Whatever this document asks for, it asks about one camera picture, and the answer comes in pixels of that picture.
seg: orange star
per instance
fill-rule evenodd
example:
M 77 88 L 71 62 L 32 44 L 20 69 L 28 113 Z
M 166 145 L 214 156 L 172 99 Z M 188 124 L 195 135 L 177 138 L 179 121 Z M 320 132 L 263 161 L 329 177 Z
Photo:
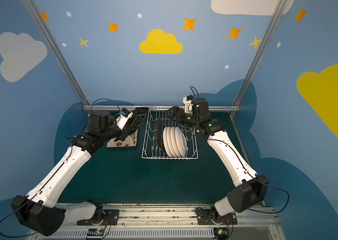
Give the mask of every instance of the orange star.
M 305 16 L 307 12 L 305 12 L 304 10 L 301 10 L 299 11 L 298 15 L 294 18 L 294 20 L 298 20 L 298 23 L 301 22 L 302 18 Z
M 235 38 L 235 39 L 237 39 L 237 37 L 238 37 L 238 34 L 239 34 L 239 32 L 242 30 L 242 28 L 241 29 L 235 29 L 235 28 L 231 28 L 231 33 L 230 33 L 230 35 L 228 36 L 228 39 L 229 38 Z
M 191 31 L 193 31 L 193 25 L 194 25 L 196 20 L 197 19 L 189 20 L 189 19 L 185 18 L 185 26 L 183 27 L 182 30 L 190 29 Z
M 45 21 L 49 22 L 49 19 L 47 18 L 47 12 L 41 13 L 41 16 Z
M 118 30 L 117 30 L 117 25 L 118 25 L 118 23 L 115 23 L 115 24 L 112 24 L 112 23 L 110 23 L 110 22 L 108 22 L 108 23 L 109 23 L 109 26 L 110 26 L 109 32 L 115 31 L 115 32 L 118 33 Z

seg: white wire dish rack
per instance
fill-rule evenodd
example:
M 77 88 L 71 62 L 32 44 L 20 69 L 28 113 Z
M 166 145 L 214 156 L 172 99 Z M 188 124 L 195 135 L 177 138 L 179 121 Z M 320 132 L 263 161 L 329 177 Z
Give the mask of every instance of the white wire dish rack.
M 144 146 L 142 158 L 145 159 L 198 159 L 198 151 L 197 151 L 197 141 L 195 137 L 195 129 L 194 128 L 184 128 L 179 125 L 177 122 L 169 119 L 168 116 L 164 114 L 166 110 L 170 109 L 170 107 L 162 106 L 157 107 L 155 111 L 150 111 L 147 114 L 146 121 L 146 130 L 144 136 Z M 186 138 L 187 150 L 186 156 L 184 157 L 169 157 L 164 151 L 162 151 L 156 143 L 157 140 L 157 119 L 160 118 L 163 124 L 166 127 L 179 127 Z

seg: white plate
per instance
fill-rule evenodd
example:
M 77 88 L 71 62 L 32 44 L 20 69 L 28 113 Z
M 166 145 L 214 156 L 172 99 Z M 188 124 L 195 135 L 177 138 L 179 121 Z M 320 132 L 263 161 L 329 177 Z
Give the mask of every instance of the white plate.
M 171 127 L 168 127 L 168 128 L 166 129 L 166 139 L 167 139 L 168 146 L 169 146 L 169 149 L 170 149 L 171 154 L 173 155 L 173 157 L 177 157 L 177 155 L 176 155 L 175 152 L 174 152 L 173 145 L 171 144 L 171 139 L 170 139 L 170 129 L 171 129 Z
M 167 128 L 168 128 L 168 127 L 165 127 L 165 128 L 164 128 L 164 132 L 162 133 L 162 140 L 164 141 L 164 147 L 165 147 L 166 154 L 167 154 L 169 157 L 173 157 L 173 155 L 172 155 L 171 152 L 170 152 L 169 145 L 168 145 L 168 140 L 167 140 L 167 136 L 166 136 Z
M 177 147 L 177 141 L 176 141 L 176 137 L 175 137 L 175 127 L 170 128 L 170 140 L 171 140 L 171 145 L 173 146 L 173 150 L 174 150 L 175 154 L 178 157 L 180 157 L 181 153 L 180 153 L 180 151 L 178 150 L 178 147 Z
M 177 142 L 178 151 L 180 151 L 181 156 L 186 156 L 186 138 L 183 132 L 179 127 L 175 128 L 175 141 Z

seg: ventilation grille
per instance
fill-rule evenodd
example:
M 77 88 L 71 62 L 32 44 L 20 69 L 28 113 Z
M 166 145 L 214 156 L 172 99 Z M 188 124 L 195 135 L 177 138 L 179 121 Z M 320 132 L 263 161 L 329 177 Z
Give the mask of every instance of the ventilation grille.
M 214 237 L 212 228 L 135 228 L 111 229 L 110 238 Z
M 86 228 L 59 228 L 55 233 L 41 239 L 85 239 L 88 234 Z
M 89 236 L 85 228 L 60 228 L 54 234 L 41 239 L 97 239 L 99 236 Z M 111 228 L 106 238 L 214 238 L 213 228 Z

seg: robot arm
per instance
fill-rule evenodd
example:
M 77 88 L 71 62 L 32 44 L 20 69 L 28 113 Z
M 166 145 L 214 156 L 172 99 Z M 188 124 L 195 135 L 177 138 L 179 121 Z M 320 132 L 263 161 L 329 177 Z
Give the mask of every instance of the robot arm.
M 88 129 L 71 142 L 61 160 L 28 194 L 16 196 L 12 203 L 18 221 L 45 236 L 53 234 L 61 225 L 83 219 L 102 217 L 102 205 L 95 202 L 69 204 L 56 208 L 58 198 L 77 171 L 104 145 L 116 137 L 124 141 L 136 131 L 148 113 L 148 108 L 123 108 L 115 119 L 107 111 L 90 114 Z
M 239 154 L 222 124 L 211 118 L 206 99 L 187 96 L 183 103 L 185 110 L 175 106 L 165 114 L 184 127 L 194 127 L 197 130 L 216 151 L 235 186 L 226 197 L 211 206 L 214 221 L 219 222 L 226 214 L 242 212 L 261 202 L 267 190 L 267 185 L 264 184 L 269 183 L 267 177 L 258 176 Z

